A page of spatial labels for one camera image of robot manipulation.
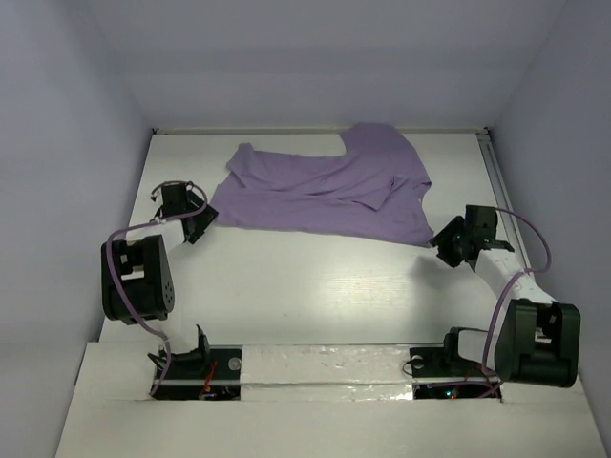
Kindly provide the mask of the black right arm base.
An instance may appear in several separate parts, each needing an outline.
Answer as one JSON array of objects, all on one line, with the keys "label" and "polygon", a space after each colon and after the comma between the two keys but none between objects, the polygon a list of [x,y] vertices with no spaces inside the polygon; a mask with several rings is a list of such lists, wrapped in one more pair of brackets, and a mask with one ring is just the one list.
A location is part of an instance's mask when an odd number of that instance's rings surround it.
[{"label": "black right arm base", "polygon": [[482,364],[459,355],[461,333],[483,330],[469,327],[452,327],[441,345],[412,347],[409,358],[401,371],[413,379],[455,378],[455,382],[418,382],[415,399],[456,400],[467,398],[492,398],[501,400],[500,381],[492,380],[492,372],[482,371]]}]

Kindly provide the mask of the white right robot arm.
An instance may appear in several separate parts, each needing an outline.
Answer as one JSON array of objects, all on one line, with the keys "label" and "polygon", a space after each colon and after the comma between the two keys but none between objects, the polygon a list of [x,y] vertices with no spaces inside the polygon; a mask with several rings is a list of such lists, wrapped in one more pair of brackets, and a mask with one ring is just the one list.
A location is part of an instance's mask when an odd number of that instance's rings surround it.
[{"label": "white right robot arm", "polygon": [[452,219],[430,245],[450,267],[468,264],[495,294],[481,368],[501,382],[568,388],[578,376],[580,312],[571,303],[555,300],[534,279],[551,267],[547,241],[540,240],[544,266],[522,266],[510,242],[496,237],[500,213],[516,216],[509,210],[468,205],[465,215]]}]

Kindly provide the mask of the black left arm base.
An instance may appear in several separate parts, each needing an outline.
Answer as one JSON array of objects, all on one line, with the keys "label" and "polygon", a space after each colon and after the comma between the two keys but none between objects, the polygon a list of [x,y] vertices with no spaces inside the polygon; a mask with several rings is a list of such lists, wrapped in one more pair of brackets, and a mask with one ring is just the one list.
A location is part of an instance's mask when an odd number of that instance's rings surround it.
[{"label": "black left arm base", "polygon": [[241,398],[242,347],[211,346],[197,325],[197,346],[185,353],[173,353],[167,363],[164,348],[149,353],[156,368],[153,398],[160,401],[239,401]]}]

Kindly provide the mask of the purple t shirt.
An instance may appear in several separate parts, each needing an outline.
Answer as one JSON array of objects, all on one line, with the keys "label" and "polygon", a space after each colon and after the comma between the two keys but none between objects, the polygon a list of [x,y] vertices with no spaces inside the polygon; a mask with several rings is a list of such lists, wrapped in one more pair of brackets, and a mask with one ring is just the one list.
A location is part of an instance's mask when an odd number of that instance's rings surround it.
[{"label": "purple t shirt", "polygon": [[432,181],[394,127],[360,123],[342,132],[341,156],[260,151],[243,143],[228,160],[212,205],[227,226],[301,231],[423,246]]}]

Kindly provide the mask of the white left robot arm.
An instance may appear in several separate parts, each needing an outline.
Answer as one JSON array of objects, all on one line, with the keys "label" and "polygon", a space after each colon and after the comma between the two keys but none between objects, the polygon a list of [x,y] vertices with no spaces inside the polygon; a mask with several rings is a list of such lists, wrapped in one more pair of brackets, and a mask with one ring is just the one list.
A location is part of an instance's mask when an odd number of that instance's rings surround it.
[{"label": "white left robot arm", "polygon": [[140,325],[162,340],[162,350],[150,357],[162,370],[169,338],[148,322],[167,320],[175,307],[169,254],[196,244],[219,212],[191,181],[162,182],[150,199],[158,209],[149,221],[117,230],[101,245],[101,300],[108,320]]}]

